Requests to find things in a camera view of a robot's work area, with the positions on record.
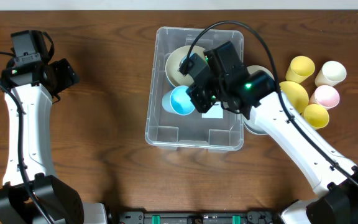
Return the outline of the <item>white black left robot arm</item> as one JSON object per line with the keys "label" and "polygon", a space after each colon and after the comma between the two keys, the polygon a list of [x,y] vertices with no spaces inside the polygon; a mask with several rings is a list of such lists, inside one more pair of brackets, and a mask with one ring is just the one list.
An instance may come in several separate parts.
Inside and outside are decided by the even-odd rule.
{"label": "white black left robot arm", "polygon": [[58,179],[51,153],[53,98],[79,82],[63,58],[11,60],[0,88],[9,113],[9,158],[0,189],[1,223],[107,223],[103,203],[82,202],[79,193]]}

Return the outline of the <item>yellow cup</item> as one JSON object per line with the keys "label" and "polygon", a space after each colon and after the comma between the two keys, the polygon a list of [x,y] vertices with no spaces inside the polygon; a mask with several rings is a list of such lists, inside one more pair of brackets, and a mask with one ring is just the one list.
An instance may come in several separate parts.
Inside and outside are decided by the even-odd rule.
{"label": "yellow cup", "polygon": [[288,67],[285,79],[287,81],[301,83],[314,74],[315,64],[309,57],[297,56],[292,59]]}
{"label": "yellow cup", "polygon": [[302,117],[314,129],[325,128],[329,123],[328,111],[317,104],[308,105],[302,113]]}

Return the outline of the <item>cream beige bowl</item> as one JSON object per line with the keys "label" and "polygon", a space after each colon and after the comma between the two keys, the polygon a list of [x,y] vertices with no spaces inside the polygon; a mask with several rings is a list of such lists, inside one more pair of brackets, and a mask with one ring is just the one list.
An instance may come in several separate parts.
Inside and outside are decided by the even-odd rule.
{"label": "cream beige bowl", "polygon": [[180,47],[174,50],[167,59],[165,64],[165,72],[172,87],[177,86],[190,86],[194,83],[193,78],[190,75],[184,76],[178,71],[182,60],[187,56],[189,45]]}

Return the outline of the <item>cream white cup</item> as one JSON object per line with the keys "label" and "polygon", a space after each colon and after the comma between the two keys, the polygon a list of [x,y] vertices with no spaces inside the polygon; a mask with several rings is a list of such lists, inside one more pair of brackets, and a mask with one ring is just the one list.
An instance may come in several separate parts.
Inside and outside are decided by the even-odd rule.
{"label": "cream white cup", "polygon": [[347,77],[347,70],[343,64],[337,61],[328,61],[323,64],[321,70],[315,78],[315,85],[335,86],[343,82]]}

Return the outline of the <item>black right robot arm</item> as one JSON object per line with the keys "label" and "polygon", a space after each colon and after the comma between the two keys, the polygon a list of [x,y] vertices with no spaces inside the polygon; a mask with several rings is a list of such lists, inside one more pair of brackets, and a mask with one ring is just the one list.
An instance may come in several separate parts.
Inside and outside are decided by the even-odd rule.
{"label": "black right robot arm", "polygon": [[358,223],[358,166],[331,147],[289,103],[274,78],[249,72],[233,44],[198,54],[189,50],[180,71],[193,78],[195,108],[215,102],[263,129],[298,166],[316,194],[283,209],[282,223]]}

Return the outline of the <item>pink cup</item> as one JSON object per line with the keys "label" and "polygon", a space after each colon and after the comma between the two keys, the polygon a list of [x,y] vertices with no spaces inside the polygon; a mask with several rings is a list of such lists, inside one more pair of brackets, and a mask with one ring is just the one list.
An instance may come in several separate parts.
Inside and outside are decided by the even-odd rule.
{"label": "pink cup", "polygon": [[317,104],[326,110],[336,107],[340,102],[338,91],[329,85],[321,85],[317,87],[310,97],[309,104]]}

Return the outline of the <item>light blue cup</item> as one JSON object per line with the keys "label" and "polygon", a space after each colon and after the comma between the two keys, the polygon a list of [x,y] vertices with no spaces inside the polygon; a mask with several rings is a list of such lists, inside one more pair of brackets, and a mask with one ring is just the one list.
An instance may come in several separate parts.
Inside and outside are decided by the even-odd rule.
{"label": "light blue cup", "polygon": [[191,98],[187,94],[187,86],[178,86],[162,98],[162,107],[168,113],[187,116],[195,110],[195,106],[191,102]]}

